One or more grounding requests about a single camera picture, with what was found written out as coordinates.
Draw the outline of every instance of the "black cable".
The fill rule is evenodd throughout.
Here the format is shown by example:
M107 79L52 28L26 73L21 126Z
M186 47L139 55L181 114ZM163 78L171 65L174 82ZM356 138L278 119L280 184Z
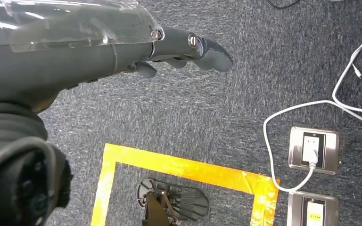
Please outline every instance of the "black cable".
M283 8L288 8L288 7L291 7L293 5L295 5L296 3L300 2L300 0L296 0L295 2L289 4L289 5L286 5L286 6L276 6L274 5L274 3L272 3L270 0L266 0L272 7L274 8L277 8L277 9L283 9Z

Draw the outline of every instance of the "yellow tape square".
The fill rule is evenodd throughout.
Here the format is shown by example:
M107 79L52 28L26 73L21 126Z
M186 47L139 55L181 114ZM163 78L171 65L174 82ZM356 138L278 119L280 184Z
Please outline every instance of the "yellow tape square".
M278 189L270 177L136 148L106 144L91 226L105 226L116 162L253 194L251 226L272 226Z

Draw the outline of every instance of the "clear plastic cover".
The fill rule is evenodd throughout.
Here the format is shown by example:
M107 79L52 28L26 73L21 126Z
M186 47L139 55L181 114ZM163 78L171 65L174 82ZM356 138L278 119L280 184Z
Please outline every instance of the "clear plastic cover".
M152 42L156 27L135 0L0 0L0 45L14 52Z

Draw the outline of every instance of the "white cord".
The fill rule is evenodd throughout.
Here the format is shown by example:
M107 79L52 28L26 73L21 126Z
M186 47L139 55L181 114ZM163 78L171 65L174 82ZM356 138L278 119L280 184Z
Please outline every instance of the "white cord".
M274 161L272 159L272 151L271 151L271 147L270 147L270 143L268 141L268 137L267 137L267 123L279 116L280 114L283 114L285 112L289 112L291 110L295 110L297 108L301 108L301 107L306 107L306 106L311 106L311 105L318 105L318 104L331 104L331 105L334 105L336 107L339 107L340 109L346 111L347 113L349 113L350 115L352 115L353 117L359 119L362 121L362 117L357 115L356 113L352 112L351 110L353 111L358 111L358 112L362 112L362 109L361 108L355 108L355 107L351 107L351 106L348 106L348 105L345 105L343 103L341 103L337 97L336 97L336 93L337 93L337 90L339 89L339 86L340 84L342 83L342 80L344 79L344 77L346 76L347 72L349 71L350 67L353 65L353 62L354 60L356 59L357 55L359 55L360 51L362 49L362 44L361 46L352 54L352 57L350 58L350 62L349 64L347 65L346 69L343 71L341 77L339 78L335 88L334 88L334 91L332 92L332 98L334 99L335 102L333 101L330 101L330 100L320 100L320 101L314 101L314 102L309 102L309 103L305 103L305 104L300 104L300 105L296 105L296 106L293 106L293 107L289 107L287 109L284 109L284 110L281 110L273 115L271 115L270 117L268 117L264 123L263 123L263 134L264 134L264 140L266 142L266 145L267 145L267 150L268 150L268 153L269 153L269 156L270 156L270 166L271 166L271 177L272 177L272 181L274 183L274 185L281 191L284 191L284 192L294 192L294 191L297 191L299 190L302 186L304 186L308 180L310 179L310 177L312 176L313 174L313 170L314 170L314 167L315 165L313 164L310 164L310 171L309 173L307 174L306 178L296 187L294 188L283 188L281 186L278 185L277 183L277 180L275 178L275 172L274 172ZM360 71L353 65L354 67L354 70L356 72L356 75L361 77L361 73Z
M332 92L332 99L334 99L335 103L341 105L342 107L346 108L346 109L349 109L349 110L352 110L352 111L356 111L356 112L362 112L362 109L361 108L357 108L357 107L352 107L352 106L349 106L349 105L345 105L344 103L340 102L337 98L337 91L342 83L342 80L345 78L347 72L349 71L350 67L353 65L353 61L356 59L357 55L359 55L360 51L362 49L362 44L361 46L356 49L356 51L352 54L352 57L350 57L350 62L348 63L348 65L346 66L345 70L343 71L341 77L339 78L335 88L334 88L334 91ZM356 74L359 76L361 76L361 73L360 71L353 65L354 67L354 70L356 72Z

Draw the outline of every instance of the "electrical outlet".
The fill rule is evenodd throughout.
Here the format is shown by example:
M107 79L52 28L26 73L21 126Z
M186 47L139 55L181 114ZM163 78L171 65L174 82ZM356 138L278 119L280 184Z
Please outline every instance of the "electrical outlet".
M313 157L313 150L318 154L319 145L319 137L304 136L302 160L310 162L310 159Z
M337 226L339 201L335 197L295 191L289 193L287 226Z
M289 143L288 165L310 170L310 160L318 158L314 172L335 175L338 171L339 134L336 131L293 127Z
M313 149L317 152L316 168L323 168L325 157L325 138L326 135L320 133L303 133L302 143L302 165L309 166Z

